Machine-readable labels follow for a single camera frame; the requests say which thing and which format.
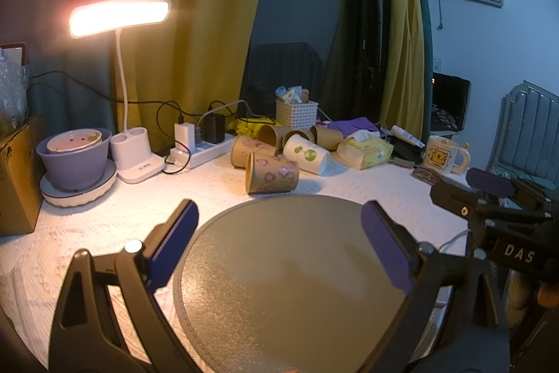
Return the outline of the white green-print paper cup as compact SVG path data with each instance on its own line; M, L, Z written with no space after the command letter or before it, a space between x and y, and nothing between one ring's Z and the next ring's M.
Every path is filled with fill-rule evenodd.
M287 159L297 162L301 170L316 175L320 175L326 170L330 159L330 151L299 135L292 136L283 147L282 152Z

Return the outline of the brown paper cup right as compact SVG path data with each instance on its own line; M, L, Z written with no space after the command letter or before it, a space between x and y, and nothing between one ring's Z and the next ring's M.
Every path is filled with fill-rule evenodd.
M338 145L343 141L343 134L341 131L320 126L313 126L310 128L310 131L314 135L315 144L327 151L335 151Z

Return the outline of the brown paper cup middle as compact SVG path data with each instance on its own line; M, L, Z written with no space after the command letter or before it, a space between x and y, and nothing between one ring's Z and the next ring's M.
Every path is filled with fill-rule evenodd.
M311 130L294 129L287 131L287 133L284 135L284 137L282 138L282 146L285 147L288 140L294 135L299 135L300 137L310 141L311 143L315 143L315 137Z

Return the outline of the brown floral paper cup front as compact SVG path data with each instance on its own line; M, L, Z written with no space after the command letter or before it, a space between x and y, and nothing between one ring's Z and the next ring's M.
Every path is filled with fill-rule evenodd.
M245 170L245 190L249 195L290 192L298 185L298 163L283 155L252 151Z

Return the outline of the brown paper cup left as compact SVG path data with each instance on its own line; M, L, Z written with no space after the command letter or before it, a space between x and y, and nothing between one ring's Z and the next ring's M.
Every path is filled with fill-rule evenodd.
M290 129L278 125L263 125L258 131L258 141L264 144L281 149L283 145L283 138Z

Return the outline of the brown floral paper cup rear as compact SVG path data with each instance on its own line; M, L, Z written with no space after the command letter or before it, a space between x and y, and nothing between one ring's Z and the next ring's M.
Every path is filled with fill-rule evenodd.
M277 148L249 136L238 135L231 147L230 163L233 167L246 168L248 157L252 152L274 156L277 154Z

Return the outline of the white tube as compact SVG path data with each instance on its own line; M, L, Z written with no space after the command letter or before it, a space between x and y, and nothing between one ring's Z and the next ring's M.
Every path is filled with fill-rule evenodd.
M393 125L391 127L390 134L393 137L396 137L401 141L404 141L407 144L413 145L419 149L423 149L426 146L426 144L424 144L420 139L416 138L413 134L397 125Z

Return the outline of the yellow curtain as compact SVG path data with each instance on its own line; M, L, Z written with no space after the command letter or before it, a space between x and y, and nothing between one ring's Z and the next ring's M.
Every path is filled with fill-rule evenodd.
M259 0L170 1L164 23L120 35L126 81L116 90L133 100L129 123L147 129L154 151L172 143L169 102L201 115L214 100L238 99Z
M421 0L390 0L381 120L420 137L424 111L424 39Z

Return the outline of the yellow tissue pack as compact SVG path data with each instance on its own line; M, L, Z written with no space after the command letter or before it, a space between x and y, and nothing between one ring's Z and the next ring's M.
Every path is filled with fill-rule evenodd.
M373 137L362 142L350 138L341 142L336 150L340 159L355 170L383 165L393 152L393 146L379 137Z

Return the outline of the round grey turntable mat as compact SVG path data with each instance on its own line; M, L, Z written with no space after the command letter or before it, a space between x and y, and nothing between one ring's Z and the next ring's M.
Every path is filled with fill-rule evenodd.
M284 195L234 206L189 242L173 281L209 372L354 372L405 299L358 202Z

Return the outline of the small pink dotted dish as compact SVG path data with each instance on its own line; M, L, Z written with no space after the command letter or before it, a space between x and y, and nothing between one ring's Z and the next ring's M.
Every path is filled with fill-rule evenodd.
M49 153L81 151L100 143L101 139L102 133L96 129L65 131L50 138L46 148Z

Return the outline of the white woven basket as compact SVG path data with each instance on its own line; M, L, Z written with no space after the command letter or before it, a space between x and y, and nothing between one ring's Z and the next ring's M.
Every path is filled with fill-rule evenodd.
M318 103L285 103L276 101L276 119L282 126L294 129L310 129L317 122Z

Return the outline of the white power strip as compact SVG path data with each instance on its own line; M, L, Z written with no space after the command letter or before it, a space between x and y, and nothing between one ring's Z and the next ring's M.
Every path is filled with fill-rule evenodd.
M225 140L219 144L212 144L209 142L201 142L196 146L196 150L187 153L178 148L172 148L169 153L169 161L172 165L183 167L187 170L193 170L200 167L205 163L230 153L235 137L231 134L225 135Z

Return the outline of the white plug charger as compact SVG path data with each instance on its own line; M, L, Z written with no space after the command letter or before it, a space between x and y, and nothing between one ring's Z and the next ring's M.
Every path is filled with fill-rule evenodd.
M196 152L196 129L189 122L174 124L175 147L179 151Z

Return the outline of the yellow patterned bag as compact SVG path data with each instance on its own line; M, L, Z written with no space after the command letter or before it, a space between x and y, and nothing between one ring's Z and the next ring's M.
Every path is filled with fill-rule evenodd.
M237 135L246 135L257 138L260 129L265 125L276 126L278 122L267 116L260 118L239 117L232 120L227 128Z

